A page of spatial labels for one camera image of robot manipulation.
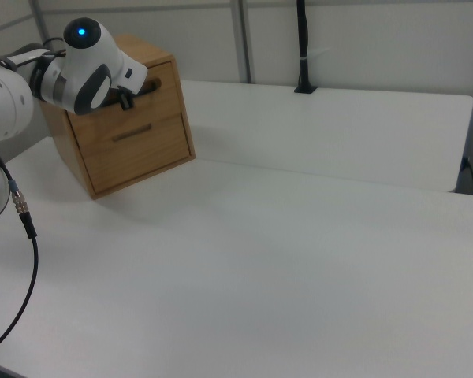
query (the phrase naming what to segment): wooden box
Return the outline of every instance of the wooden box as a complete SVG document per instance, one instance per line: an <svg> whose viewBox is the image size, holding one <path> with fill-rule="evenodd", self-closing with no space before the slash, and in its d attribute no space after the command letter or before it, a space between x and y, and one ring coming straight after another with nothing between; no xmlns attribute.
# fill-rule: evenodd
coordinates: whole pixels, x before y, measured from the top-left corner
<svg viewBox="0 0 473 378"><path fill-rule="evenodd" d="M61 158L93 199L195 158L173 55L132 35L116 43L148 68L143 87L158 89L126 111L116 103L85 116L41 102Z"/></svg>

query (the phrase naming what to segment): white wall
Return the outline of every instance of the white wall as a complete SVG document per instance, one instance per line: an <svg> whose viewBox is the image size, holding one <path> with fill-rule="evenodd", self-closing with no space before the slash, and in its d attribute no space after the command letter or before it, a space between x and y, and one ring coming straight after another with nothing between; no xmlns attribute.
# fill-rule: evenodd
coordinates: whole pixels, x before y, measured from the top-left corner
<svg viewBox="0 0 473 378"><path fill-rule="evenodd" d="M40 7L50 36L91 17L112 35L131 33L174 54L182 79L240 82L229 0L42 0Z"/></svg>
<svg viewBox="0 0 473 378"><path fill-rule="evenodd" d="M255 82L295 85L296 7L271 3L248 1ZM312 83L473 96L473 3L308 6L307 19L310 48L329 48L310 61ZM473 164L473 117L467 153Z"/></svg>
<svg viewBox="0 0 473 378"><path fill-rule="evenodd" d="M41 38L28 2L0 0L0 54L10 53L32 42L41 42ZM42 112L35 102L34 115L28 128L0 142L0 153L8 161L48 134Z"/></svg>

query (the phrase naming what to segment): drawer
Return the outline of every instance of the drawer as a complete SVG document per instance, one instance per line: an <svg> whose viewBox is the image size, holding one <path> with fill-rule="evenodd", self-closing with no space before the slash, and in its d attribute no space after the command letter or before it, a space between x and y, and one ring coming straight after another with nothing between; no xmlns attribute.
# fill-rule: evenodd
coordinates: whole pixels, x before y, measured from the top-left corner
<svg viewBox="0 0 473 378"><path fill-rule="evenodd" d="M110 133L100 145L106 149L83 155L97 194L190 155L180 113L163 120L145 120L121 134Z"/></svg>
<svg viewBox="0 0 473 378"><path fill-rule="evenodd" d="M124 111L121 105L113 104L84 116L68 113L83 157L104 152L112 146L109 141L114 137L182 112L170 62L148 70L143 87L150 83L156 83L159 88L135 97L135 106L129 110Z"/></svg>

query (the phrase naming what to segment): drawer handle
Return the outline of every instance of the drawer handle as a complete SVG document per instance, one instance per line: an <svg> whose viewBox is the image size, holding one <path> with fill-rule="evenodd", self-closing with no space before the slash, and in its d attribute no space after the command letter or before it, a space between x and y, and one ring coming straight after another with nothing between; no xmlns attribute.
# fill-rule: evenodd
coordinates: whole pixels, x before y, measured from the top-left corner
<svg viewBox="0 0 473 378"><path fill-rule="evenodd" d="M144 132L148 132L149 130L152 129L152 124L146 124L144 126L140 126L139 128L136 128L135 130L131 130L130 132L123 132L120 135L116 135L112 138L113 142L119 142L123 139L131 138L134 135L142 134Z"/></svg>
<svg viewBox="0 0 473 378"><path fill-rule="evenodd" d="M161 86L161 79L156 77L152 80L146 81L143 84L142 89L140 89L139 93L137 94L132 94L131 92L122 89L110 90L109 95L107 96L103 104L100 106L100 108L105 108L107 106L121 103L121 108L123 110L129 110L134 106L134 98L154 92L161 88Z"/></svg>

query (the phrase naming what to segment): black pole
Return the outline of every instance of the black pole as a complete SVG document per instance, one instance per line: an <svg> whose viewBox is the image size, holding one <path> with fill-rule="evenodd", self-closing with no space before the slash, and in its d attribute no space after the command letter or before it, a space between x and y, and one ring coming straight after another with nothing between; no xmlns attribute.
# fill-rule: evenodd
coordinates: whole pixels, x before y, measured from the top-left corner
<svg viewBox="0 0 473 378"><path fill-rule="evenodd" d="M308 24L305 13L305 0L296 0L298 12L298 39L300 41L300 80L296 93L312 93L317 87L310 85L308 79Z"/></svg>

